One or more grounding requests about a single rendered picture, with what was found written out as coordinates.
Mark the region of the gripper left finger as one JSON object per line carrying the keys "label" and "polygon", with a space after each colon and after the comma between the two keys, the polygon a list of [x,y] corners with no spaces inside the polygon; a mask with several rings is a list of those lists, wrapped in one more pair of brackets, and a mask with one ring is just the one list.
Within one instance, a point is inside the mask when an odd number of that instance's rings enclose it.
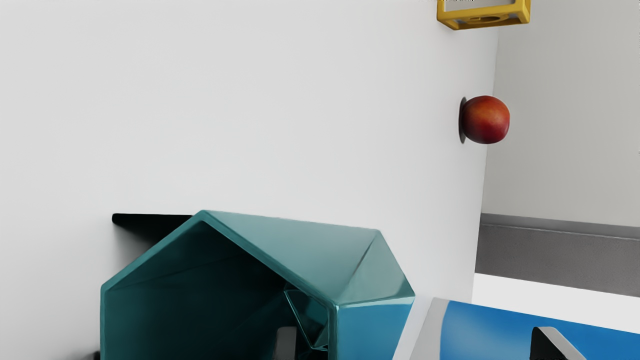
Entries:
{"label": "gripper left finger", "polygon": [[276,331],[273,360],[297,360],[296,326],[282,326]]}

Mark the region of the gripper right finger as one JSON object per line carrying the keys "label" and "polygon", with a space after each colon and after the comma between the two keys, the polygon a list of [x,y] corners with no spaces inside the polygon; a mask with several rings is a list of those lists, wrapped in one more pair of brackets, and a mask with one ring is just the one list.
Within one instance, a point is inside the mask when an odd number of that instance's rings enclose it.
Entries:
{"label": "gripper right finger", "polygon": [[587,360],[553,326],[535,326],[531,331],[529,360]]}

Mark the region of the teal faceted mug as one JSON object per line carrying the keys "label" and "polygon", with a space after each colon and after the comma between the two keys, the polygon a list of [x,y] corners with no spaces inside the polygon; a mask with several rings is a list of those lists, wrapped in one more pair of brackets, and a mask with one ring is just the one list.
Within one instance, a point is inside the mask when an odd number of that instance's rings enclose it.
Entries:
{"label": "teal faceted mug", "polygon": [[414,291],[372,228],[200,210],[112,215],[151,248],[100,294],[100,360],[393,360]]}

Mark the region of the blue box with grey side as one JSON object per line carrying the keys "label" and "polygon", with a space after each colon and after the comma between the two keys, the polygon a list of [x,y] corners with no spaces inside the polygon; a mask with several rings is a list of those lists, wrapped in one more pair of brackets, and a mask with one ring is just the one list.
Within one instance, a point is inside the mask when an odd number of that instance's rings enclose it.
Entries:
{"label": "blue box with grey side", "polygon": [[586,360],[640,360],[640,333],[432,297],[393,360],[530,360],[531,331],[553,327]]}

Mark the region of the red peach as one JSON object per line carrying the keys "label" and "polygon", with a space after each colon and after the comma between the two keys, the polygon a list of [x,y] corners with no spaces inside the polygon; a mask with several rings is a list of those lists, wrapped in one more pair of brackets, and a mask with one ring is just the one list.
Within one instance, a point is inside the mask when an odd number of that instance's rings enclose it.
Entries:
{"label": "red peach", "polygon": [[510,120],[508,106],[495,96],[463,98],[458,115],[460,142],[491,145],[503,141],[509,132]]}

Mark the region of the yellow square frame block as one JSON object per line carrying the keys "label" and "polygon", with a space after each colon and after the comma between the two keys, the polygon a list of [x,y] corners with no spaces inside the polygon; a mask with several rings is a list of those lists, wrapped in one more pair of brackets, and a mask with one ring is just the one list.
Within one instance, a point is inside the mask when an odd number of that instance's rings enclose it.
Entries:
{"label": "yellow square frame block", "polygon": [[530,23],[531,0],[438,0],[436,19],[451,30]]}

